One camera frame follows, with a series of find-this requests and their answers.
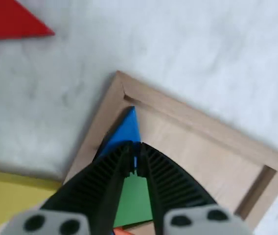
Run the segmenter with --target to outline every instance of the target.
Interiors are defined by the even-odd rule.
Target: red triangle
[[[51,36],[55,33],[15,0],[0,0],[0,39]]]

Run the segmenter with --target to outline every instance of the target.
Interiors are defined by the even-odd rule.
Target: white table surface
[[[0,41],[0,170],[62,179],[116,70],[278,148],[277,0],[21,2],[56,36]]]

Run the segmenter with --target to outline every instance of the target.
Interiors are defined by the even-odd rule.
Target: yellow shape
[[[43,202],[62,184],[0,172],[0,224]]]

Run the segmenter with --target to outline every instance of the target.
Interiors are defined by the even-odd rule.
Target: wooden board
[[[143,142],[198,180],[252,229],[278,195],[278,151],[206,114],[116,72],[65,182],[91,163],[119,114],[136,107]],[[153,226],[131,229],[153,234]]]

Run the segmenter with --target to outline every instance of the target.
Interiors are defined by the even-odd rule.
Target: wooden frame
[[[140,103],[163,113],[263,166],[236,213],[252,229],[278,195],[278,151],[118,71],[95,115],[65,181],[90,164],[122,110]]]

